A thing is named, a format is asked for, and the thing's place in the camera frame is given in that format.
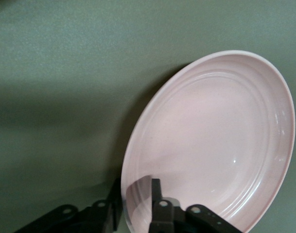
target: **round glossy dish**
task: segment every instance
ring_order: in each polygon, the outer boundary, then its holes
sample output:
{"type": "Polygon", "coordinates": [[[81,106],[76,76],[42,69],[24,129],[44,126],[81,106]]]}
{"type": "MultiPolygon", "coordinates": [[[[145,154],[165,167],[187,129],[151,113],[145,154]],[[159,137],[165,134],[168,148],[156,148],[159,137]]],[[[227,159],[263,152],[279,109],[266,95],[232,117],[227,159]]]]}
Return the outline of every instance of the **round glossy dish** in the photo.
{"type": "Polygon", "coordinates": [[[152,98],[130,138],[122,199],[132,232],[147,233],[151,178],[183,209],[202,204],[243,232],[262,217],[285,177],[295,112],[279,71],[246,51],[201,58],[152,98]]]}

